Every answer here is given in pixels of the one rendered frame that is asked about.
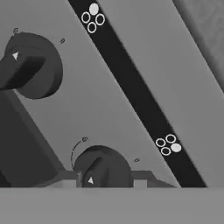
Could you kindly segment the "dark grey stove knob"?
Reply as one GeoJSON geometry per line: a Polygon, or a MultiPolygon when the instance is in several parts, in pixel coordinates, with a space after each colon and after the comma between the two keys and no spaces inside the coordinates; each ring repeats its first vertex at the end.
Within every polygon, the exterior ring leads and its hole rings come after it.
{"type": "Polygon", "coordinates": [[[62,79],[62,59],[49,39],[30,32],[10,38],[0,60],[0,90],[16,89],[25,98],[43,99],[59,90],[62,79]]]}
{"type": "Polygon", "coordinates": [[[75,160],[73,169],[80,175],[82,187],[130,188],[133,186],[130,165],[117,150],[94,145],[75,160]]]}

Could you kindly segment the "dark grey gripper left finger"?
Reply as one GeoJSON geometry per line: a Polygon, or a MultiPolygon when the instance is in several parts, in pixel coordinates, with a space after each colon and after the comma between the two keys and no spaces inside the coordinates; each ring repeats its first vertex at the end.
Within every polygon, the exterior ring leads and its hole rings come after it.
{"type": "Polygon", "coordinates": [[[63,180],[76,180],[77,177],[78,177],[78,174],[76,171],[59,171],[58,174],[54,178],[47,180],[44,183],[37,184],[37,187],[52,186],[63,180]]]}

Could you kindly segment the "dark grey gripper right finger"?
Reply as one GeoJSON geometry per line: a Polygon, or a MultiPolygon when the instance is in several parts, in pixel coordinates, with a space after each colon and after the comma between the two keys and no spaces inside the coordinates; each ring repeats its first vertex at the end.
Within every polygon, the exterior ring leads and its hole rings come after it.
{"type": "Polygon", "coordinates": [[[167,187],[175,188],[175,185],[164,182],[161,179],[156,178],[152,171],[132,171],[132,178],[134,180],[145,180],[148,188],[167,187]]]}

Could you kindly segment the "grey stove with black strip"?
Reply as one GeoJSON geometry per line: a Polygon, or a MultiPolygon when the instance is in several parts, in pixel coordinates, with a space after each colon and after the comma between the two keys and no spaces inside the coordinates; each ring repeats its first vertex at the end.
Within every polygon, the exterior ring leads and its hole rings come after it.
{"type": "Polygon", "coordinates": [[[0,0],[0,60],[20,32],[55,45],[63,79],[43,99],[0,90],[13,186],[74,171],[104,145],[175,187],[224,187],[224,94],[172,0],[0,0]]]}

